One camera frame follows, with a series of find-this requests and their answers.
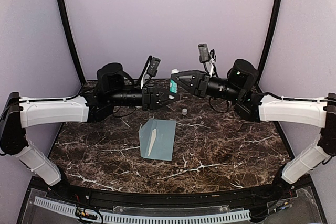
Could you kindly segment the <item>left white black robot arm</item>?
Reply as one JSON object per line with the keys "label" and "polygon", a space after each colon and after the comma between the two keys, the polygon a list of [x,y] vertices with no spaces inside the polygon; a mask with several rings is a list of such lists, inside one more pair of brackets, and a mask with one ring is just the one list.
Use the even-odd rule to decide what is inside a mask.
{"label": "left white black robot arm", "polygon": [[74,189],[65,181],[56,164],[52,163],[26,137],[31,126],[79,122],[100,122],[114,113],[117,106],[141,107],[154,111],[179,100],[170,90],[135,83],[120,63],[109,63],[97,71],[94,91],[65,98],[23,98],[12,92],[1,115],[1,155],[18,158],[63,201],[74,197]]}

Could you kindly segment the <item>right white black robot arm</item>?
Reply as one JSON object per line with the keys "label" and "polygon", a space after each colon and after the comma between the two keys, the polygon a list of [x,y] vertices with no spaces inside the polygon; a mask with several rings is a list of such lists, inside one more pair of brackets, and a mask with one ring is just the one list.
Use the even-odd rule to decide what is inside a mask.
{"label": "right white black robot arm", "polygon": [[269,197],[278,200],[287,193],[288,186],[335,156],[335,94],[305,99],[252,92],[258,75],[258,70],[250,62],[237,59],[226,79],[199,70],[173,73],[171,79],[194,96],[231,102],[234,111],[246,121],[291,122],[320,128],[319,137],[298,157],[285,164],[276,175],[274,184],[268,187]]}

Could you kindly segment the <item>beige ornate letter paper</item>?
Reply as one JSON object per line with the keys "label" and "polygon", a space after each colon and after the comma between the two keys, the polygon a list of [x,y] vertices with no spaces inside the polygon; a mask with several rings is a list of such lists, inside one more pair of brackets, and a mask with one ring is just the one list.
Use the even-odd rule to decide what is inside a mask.
{"label": "beige ornate letter paper", "polygon": [[149,141],[149,148],[147,156],[151,155],[155,140],[156,140],[157,128],[154,128],[151,133],[150,141]]}

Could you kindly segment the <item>teal paper envelope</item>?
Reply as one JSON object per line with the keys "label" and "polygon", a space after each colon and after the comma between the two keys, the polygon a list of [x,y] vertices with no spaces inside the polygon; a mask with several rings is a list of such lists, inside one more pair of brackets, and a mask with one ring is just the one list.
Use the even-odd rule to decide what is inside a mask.
{"label": "teal paper envelope", "polygon": [[[149,141],[152,130],[157,128],[156,140],[150,156]],[[176,121],[149,119],[139,129],[140,155],[142,158],[160,161],[171,161],[175,140]]]}

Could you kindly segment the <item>white green glue stick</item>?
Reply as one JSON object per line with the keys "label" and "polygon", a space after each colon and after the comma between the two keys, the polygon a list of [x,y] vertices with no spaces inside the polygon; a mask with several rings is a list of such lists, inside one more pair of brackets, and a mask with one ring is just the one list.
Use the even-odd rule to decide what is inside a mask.
{"label": "white green glue stick", "polygon": [[[176,74],[176,73],[179,73],[178,69],[172,69],[171,70],[171,76],[173,74]],[[170,91],[173,92],[173,93],[178,93],[177,83],[172,78],[170,79]]]}

